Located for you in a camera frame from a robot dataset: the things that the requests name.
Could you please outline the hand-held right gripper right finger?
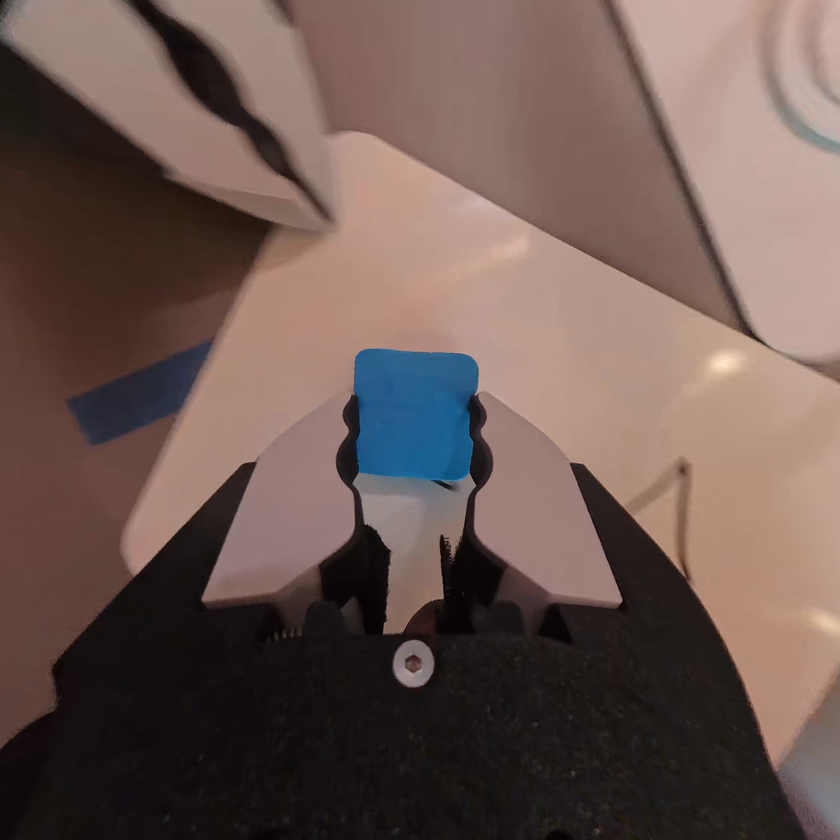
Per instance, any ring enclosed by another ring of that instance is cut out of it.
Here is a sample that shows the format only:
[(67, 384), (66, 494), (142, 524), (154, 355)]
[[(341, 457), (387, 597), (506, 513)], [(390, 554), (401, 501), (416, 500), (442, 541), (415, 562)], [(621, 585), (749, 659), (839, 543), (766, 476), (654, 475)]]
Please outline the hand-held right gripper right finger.
[(464, 527), (441, 551), (445, 634), (540, 634), (560, 607), (615, 610), (623, 596), (570, 460), (488, 392), (469, 403), (473, 444)]

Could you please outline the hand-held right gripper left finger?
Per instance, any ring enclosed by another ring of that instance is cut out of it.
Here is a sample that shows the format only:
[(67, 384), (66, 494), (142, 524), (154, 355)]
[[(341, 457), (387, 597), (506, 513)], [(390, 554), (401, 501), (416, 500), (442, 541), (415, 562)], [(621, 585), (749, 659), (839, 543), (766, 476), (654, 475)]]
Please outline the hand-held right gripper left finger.
[(203, 592), (206, 607), (268, 605), (299, 628), (330, 602), (359, 634), (382, 635), (389, 549), (364, 519), (359, 401), (338, 394), (257, 458)]

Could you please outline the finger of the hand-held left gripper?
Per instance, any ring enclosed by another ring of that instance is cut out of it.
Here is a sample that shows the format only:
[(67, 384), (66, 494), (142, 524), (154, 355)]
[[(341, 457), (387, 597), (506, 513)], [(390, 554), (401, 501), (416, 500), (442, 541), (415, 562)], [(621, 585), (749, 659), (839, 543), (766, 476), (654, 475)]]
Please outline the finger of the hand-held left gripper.
[(269, 220), (333, 220), (322, 105), (282, 2), (154, 2), (177, 73), (245, 142), (257, 183), (210, 194)]
[(257, 183), (245, 142), (187, 88), (154, 2), (2, 2), (7, 46), (157, 161), (164, 177), (273, 224), (319, 231), (327, 220), (269, 220), (210, 194)]

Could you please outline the white whiteboard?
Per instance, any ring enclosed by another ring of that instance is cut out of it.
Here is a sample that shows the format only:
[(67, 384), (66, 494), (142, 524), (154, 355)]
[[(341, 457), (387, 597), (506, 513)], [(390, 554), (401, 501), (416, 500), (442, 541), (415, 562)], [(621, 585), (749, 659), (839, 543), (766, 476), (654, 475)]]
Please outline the white whiteboard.
[(329, 140), (340, 222), (266, 242), (122, 534), (142, 569), (368, 348), (460, 352), (479, 388), (677, 549), (782, 764), (838, 670), (838, 384), (381, 140)]

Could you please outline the blue whiteboard eraser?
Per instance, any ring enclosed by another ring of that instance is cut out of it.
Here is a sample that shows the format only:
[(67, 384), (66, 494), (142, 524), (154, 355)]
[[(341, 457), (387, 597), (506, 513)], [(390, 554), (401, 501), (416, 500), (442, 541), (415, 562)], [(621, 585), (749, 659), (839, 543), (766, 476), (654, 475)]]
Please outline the blue whiteboard eraser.
[(469, 404), (478, 363), (464, 353), (367, 349), (354, 361), (361, 474), (460, 481), (473, 442)]

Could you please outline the blue tape strip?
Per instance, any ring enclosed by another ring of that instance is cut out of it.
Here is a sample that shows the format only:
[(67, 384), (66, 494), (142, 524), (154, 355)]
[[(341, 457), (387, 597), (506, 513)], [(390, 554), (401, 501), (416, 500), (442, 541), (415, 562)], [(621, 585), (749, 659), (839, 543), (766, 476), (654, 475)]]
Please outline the blue tape strip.
[(104, 445), (177, 414), (212, 349), (211, 340), (66, 399), (90, 445)]

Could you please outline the white metal desk stand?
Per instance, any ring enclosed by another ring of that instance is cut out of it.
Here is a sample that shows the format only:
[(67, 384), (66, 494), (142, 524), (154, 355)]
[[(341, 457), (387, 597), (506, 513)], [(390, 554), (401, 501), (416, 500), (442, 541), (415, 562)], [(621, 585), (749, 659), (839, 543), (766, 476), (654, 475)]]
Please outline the white metal desk stand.
[(743, 327), (838, 381), (839, 2), (608, 2)]

